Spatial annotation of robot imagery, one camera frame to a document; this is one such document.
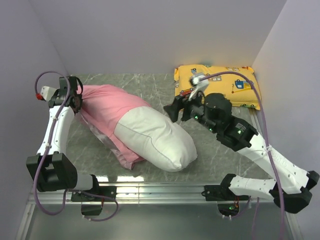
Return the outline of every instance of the wall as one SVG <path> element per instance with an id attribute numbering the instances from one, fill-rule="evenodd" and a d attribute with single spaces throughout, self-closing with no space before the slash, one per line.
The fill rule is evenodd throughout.
<path id="1" fill-rule="evenodd" d="M 29 0 L 70 73 L 252 65 L 286 0 Z"/>
<path id="2" fill-rule="evenodd" d="M 43 71 L 66 70 L 28 1 L 1 1 L 0 30 L 0 239 L 12 240 L 32 185 L 26 160 L 37 152 L 49 117 L 34 81 Z"/>
<path id="3" fill-rule="evenodd" d="M 320 173 L 320 2 L 288 0 L 254 61 L 271 144 Z M 319 239 L 320 186 L 297 215 L 305 240 Z"/>

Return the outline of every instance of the yellow fabric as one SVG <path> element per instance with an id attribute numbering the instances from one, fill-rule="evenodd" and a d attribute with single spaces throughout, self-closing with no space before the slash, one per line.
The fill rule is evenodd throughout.
<path id="1" fill-rule="evenodd" d="M 250 81 L 252 81 L 261 98 L 258 83 L 255 78 L 255 72 L 251 67 L 223 67 L 200 64 L 183 65 L 175 69 L 175 96 L 179 95 L 182 91 L 189 91 L 190 88 L 192 88 L 189 80 L 195 73 L 211 75 L 225 71 L 233 71 L 245 75 Z M 240 76 L 224 74 L 215 78 L 210 78 L 209 83 L 209 86 L 204 91 L 205 95 L 211 93 L 222 93 L 225 98 L 230 100 L 234 107 L 255 108 L 260 110 L 255 92 L 251 89 L 250 84 Z"/>

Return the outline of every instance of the pink pillowcase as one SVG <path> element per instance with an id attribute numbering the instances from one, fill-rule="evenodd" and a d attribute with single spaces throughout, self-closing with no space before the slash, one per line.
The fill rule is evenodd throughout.
<path id="1" fill-rule="evenodd" d="M 117 156 L 121 165 L 132 169 L 135 162 L 143 160 L 114 135 L 114 130 L 118 121 L 128 111 L 137 107 L 150 107 L 150 105 L 140 97 L 113 85 L 84 85 L 82 99 L 80 113 L 85 121 L 95 126 L 114 143 L 123 156 Z"/>

